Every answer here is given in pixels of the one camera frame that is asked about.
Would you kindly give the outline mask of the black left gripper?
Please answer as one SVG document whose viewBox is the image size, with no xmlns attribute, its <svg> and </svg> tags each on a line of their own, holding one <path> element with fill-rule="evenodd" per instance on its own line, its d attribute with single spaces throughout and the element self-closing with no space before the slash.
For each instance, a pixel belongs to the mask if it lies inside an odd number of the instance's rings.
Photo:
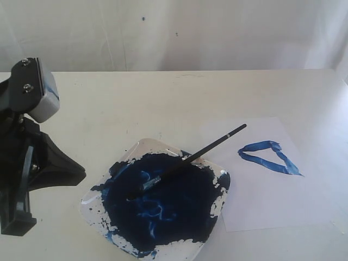
<svg viewBox="0 0 348 261">
<path fill-rule="evenodd" d="M 25 235 L 36 225 L 29 192 L 76 186 L 85 168 L 61 151 L 39 125 L 13 111 L 1 109 L 1 234 Z"/>
</svg>

